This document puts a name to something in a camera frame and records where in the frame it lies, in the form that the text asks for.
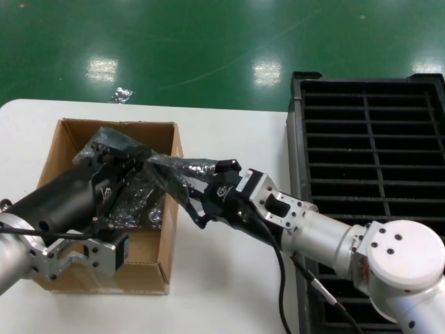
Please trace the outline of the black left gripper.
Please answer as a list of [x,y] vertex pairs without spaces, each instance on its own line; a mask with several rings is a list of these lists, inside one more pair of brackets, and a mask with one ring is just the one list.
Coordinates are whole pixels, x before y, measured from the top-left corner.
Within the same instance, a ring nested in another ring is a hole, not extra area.
[[131,195],[138,192],[133,179],[152,156],[152,149],[137,145],[120,150],[98,142],[90,147],[93,159],[102,165],[81,164],[68,170],[6,212],[43,231],[45,241],[54,241],[56,234],[68,230],[86,230],[94,217],[129,216],[138,207]]

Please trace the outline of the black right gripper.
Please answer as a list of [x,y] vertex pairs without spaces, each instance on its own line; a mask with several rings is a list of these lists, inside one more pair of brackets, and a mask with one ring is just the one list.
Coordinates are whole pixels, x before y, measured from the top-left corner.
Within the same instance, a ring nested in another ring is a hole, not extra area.
[[251,197],[256,186],[256,173],[246,172],[244,176],[240,176],[241,169],[236,159],[217,161],[214,177],[204,195],[201,191],[188,187],[186,212],[197,227],[205,229],[210,218],[236,230],[256,230],[251,218]]

